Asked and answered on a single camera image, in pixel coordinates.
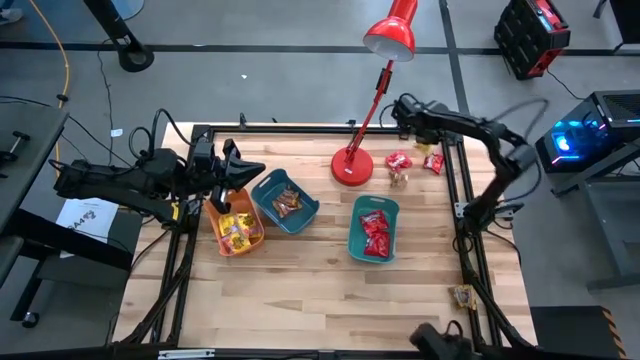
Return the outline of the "black desk leg frame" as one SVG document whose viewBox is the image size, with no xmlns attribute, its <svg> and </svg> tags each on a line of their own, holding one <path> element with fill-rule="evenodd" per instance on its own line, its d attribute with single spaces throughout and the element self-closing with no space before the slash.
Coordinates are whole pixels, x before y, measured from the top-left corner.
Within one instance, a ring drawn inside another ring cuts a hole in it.
<svg viewBox="0 0 640 360">
<path fill-rule="evenodd" d="M 31 305 L 41 286 L 40 272 L 45 262 L 69 252 L 116 269 L 130 270 L 134 254 L 122 242 L 109 237 L 94 239 L 89 233 L 64 227 L 23 209 L 16 210 L 0 226 L 0 287 L 4 285 L 20 257 L 36 262 L 9 317 L 25 328 L 38 325 L 40 315 Z"/>
</svg>

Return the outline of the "silver metal bracket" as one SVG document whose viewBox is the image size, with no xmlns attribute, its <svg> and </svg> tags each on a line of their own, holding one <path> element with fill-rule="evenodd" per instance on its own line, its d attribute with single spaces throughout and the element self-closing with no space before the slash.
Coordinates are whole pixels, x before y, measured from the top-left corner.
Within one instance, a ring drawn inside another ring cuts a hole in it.
<svg viewBox="0 0 640 360">
<path fill-rule="evenodd" d="M 174 349 L 162 350 L 158 353 L 157 360 L 206 360 L 214 358 L 214 349 Z"/>
</svg>

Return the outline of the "orange brown candy packet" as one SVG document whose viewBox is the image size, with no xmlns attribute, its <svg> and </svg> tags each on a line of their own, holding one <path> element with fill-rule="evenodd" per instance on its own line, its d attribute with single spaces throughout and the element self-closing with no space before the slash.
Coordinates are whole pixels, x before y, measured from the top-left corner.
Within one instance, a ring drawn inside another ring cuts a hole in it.
<svg viewBox="0 0 640 360">
<path fill-rule="evenodd" d="M 286 187 L 277 197 L 277 201 L 289 210 L 297 210 L 302 208 L 300 202 L 300 194 L 291 187 Z"/>
<path fill-rule="evenodd" d="M 296 205 L 289 205 L 279 200 L 273 200 L 272 205 L 280 218 L 285 218 L 289 213 L 298 209 Z"/>
</svg>

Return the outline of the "red desk lamp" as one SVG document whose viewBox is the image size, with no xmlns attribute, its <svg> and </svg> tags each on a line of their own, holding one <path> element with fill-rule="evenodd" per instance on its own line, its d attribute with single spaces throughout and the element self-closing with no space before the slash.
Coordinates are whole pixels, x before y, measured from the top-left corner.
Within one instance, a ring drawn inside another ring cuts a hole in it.
<svg viewBox="0 0 640 360">
<path fill-rule="evenodd" d="M 418 0 L 393 0 L 388 15 L 372 25 L 363 37 L 363 44 L 373 53 L 387 60 L 376 84 L 372 105 L 350 143 L 338 150 L 331 161 L 331 172 L 336 181 L 346 186 L 365 184 L 373 173 L 372 156 L 361 148 L 366 129 L 386 94 L 392 68 L 396 62 L 408 62 L 415 55 L 415 36 L 411 23 Z"/>
</svg>

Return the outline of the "black metal table frame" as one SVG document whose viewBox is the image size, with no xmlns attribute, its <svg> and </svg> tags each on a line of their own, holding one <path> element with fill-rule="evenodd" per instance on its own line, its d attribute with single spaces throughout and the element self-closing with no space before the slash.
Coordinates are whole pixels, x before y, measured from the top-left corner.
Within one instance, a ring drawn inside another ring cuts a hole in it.
<svg viewBox="0 0 640 360">
<path fill-rule="evenodd" d="M 482 143 L 453 148 L 444 173 L 423 168 L 423 154 L 397 135 L 370 129 L 364 148 L 374 172 L 363 186 L 336 182 L 330 163 L 351 137 L 344 125 L 221 125 L 217 143 L 231 138 L 242 156 L 268 170 L 284 169 L 320 203 L 312 222 L 288 234 L 266 221 L 264 242 L 246 255 L 219 253 L 202 218 L 178 343 L 182 347 L 406 350 L 421 323 L 444 329 L 469 324 L 451 289 L 462 281 L 453 250 L 453 209 L 478 194 L 494 169 Z M 405 152 L 413 162 L 404 189 L 390 187 L 385 158 Z M 395 259 L 374 264 L 347 250 L 355 200 L 387 197 L 399 205 Z"/>
</svg>

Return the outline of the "computer with blue light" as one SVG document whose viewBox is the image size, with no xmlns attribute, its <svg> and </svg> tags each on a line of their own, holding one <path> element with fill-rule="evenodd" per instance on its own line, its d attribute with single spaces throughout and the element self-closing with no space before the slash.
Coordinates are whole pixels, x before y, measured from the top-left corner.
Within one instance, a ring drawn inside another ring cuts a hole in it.
<svg viewBox="0 0 640 360">
<path fill-rule="evenodd" d="M 640 138 L 640 90 L 595 91 L 535 143 L 547 173 L 580 172 Z"/>
</svg>

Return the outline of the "teal plastic bin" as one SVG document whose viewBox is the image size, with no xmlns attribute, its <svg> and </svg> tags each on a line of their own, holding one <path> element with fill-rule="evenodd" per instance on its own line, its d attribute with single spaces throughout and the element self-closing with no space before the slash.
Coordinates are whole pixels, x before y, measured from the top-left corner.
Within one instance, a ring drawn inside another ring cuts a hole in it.
<svg viewBox="0 0 640 360">
<path fill-rule="evenodd" d="M 362 217 L 376 212 L 382 214 L 388 226 L 383 229 L 388 235 L 388 245 L 384 246 L 385 256 L 374 252 L 372 245 L 369 244 L 371 237 L 366 233 L 363 226 Z M 388 264 L 395 259 L 396 250 L 396 228 L 399 215 L 399 205 L 389 198 L 363 195 L 358 197 L 352 209 L 352 216 L 347 240 L 347 250 L 349 255 L 359 261 Z"/>
</svg>

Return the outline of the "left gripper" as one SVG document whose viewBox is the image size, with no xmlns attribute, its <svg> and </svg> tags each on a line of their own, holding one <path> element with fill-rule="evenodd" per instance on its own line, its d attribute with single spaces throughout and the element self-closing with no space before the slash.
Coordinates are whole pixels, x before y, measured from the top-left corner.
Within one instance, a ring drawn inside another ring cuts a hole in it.
<svg viewBox="0 0 640 360">
<path fill-rule="evenodd" d="M 191 155 L 189 192 L 211 191 L 209 201 L 214 209 L 228 214 L 235 210 L 244 187 L 265 170 L 265 165 L 243 160 L 231 138 L 224 141 L 223 154 L 214 154 L 211 162 L 194 162 Z"/>
</svg>

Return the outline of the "orange plastic bin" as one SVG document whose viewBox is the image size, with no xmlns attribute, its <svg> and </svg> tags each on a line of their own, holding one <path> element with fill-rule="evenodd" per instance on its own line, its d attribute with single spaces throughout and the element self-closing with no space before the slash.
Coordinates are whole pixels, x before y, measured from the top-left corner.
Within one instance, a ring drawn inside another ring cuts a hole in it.
<svg viewBox="0 0 640 360">
<path fill-rule="evenodd" d="M 227 250 L 225 249 L 225 247 L 223 246 L 222 236 L 220 235 L 220 232 L 219 232 L 219 229 L 218 229 L 218 218 L 221 215 L 225 215 L 225 214 L 218 213 L 214 209 L 213 205 L 210 203 L 209 200 L 205 201 L 204 208 L 205 208 L 206 213 L 207 213 L 207 215 L 209 217 L 210 223 L 211 223 L 211 225 L 213 227 L 213 232 L 215 234 L 215 239 L 216 239 L 216 242 L 217 242 L 217 244 L 219 246 L 219 253 L 222 256 L 233 257 L 233 256 L 243 255 L 243 254 L 249 253 L 251 250 L 253 250 L 254 248 L 257 248 L 259 245 L 261 245 L 264 242 L 264 233 L 265 233 L 264 226 L 262 225 L 262 222 L 261 222 L 260 218 L 258 217 L 257 212 L 256 212 L 256 210 L 255 210 L 255 208 L 254 208 L 254 206 L 253 206 L 253 204 L 252 204 L 252 202 L 251 202 L 251 200 L 249 198 L 249 194 L 245 189 L 243 189 L 243 192 L 240 195 L 240 199 L 239 199 L 238 203 L 236 204 L 235 210 L 232 211 L 231 213 L 228 213 L 228 214 L 234 214 L 236 216 L 237 213 L 251 213 L 255 217 L 255 219 L 257 220 L 257 223 L 260 225 L 260 228 L 262 230 L 262 234 L 257 238 L 249 238 L 248 237 L 250 239 L 250 242 L 251 242 L 251 247 L 248 250 L 246 250 L 246 251 L 244 251 L 242 253 L 230 255 L 227 252 Z"/>
</svg>

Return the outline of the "white round fan base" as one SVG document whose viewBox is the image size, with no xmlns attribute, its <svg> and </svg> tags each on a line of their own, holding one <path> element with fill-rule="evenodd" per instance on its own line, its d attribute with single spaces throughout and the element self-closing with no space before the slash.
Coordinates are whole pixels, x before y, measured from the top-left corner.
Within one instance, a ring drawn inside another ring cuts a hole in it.
<svg viewBox="0 0 640 360">
<path fill-rule="evenodd" d="M 123 20 L 135 17 L 144 8 L 145 0 L 111 0 Z"/>
</svg>

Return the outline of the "blue plastic bin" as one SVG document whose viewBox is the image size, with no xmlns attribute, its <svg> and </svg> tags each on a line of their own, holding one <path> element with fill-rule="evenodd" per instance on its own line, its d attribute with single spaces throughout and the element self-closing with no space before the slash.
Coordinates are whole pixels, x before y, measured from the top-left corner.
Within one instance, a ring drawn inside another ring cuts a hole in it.
<svg viewBox="0 0 640 360">
<path fill-rule="evenodd" d="M 286 190 L 298 194 L 298 203 L 301 208 L 281 217 L 273 202 Z M 251 190 L 251 198 L 269 219 L 288 234 L 296 234 L 304 230 L 312 222 L 320 207 L 319 201 L 312 199 L 284 169 L 271 171 L 255 185 Z"/>
</svg>

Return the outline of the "black stand base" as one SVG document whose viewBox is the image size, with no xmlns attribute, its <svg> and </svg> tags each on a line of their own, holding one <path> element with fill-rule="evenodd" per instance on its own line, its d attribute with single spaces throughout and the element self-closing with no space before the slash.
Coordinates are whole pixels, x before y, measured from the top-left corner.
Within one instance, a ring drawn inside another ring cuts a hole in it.
<svg viewBox="0 0 640 360">
<path fill-rule="evenodd" d="M 113 43 L 123 70 L 131 73 L 141 72 L 153 63 L 154 53 L 136 38 L 111 0 L 83 2 Z"/>
</svg>

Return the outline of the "brown yellow candy packet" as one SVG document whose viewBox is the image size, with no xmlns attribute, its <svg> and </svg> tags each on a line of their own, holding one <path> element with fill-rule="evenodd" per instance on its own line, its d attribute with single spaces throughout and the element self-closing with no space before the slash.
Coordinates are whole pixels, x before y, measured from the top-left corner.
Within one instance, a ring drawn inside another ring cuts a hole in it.
<svg viewBox="0 0 640 360">
<path fill-rule="evenodd" d="M 476 292 L 472 285 L 463 284 L 451 289 L 451 294 L 459 308 L 477 310 Z"/>
</svg>

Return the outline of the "red black tool case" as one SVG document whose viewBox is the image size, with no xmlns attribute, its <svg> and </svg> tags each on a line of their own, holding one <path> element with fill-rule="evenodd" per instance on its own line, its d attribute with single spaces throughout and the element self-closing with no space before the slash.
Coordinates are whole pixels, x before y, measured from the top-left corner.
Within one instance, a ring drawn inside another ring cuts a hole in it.
<svg viewBox="0 0 640 360">
<path fill-rule="evenodd" d="M 518 80 L 542 77 L 570 38 L 552 0 L 510 0 L 494 27 L 494 40 Z"/>
</svg>

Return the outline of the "black desk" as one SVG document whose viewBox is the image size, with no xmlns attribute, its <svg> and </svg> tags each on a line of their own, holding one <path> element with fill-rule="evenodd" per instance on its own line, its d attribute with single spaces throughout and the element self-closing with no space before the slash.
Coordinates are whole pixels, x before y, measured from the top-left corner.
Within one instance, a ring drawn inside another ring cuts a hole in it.
<svg viewBox="0 0 640 360">
<path fill-rule="evenodd" d="M 10 149 L 14 131 L 31 136 L 17 148 L 17 160 L 0 167 L 0 233 L 19 209 L 68 118 L 67 112 L 53 107 L 0 104 L 0 151 Z"/>
</svg>

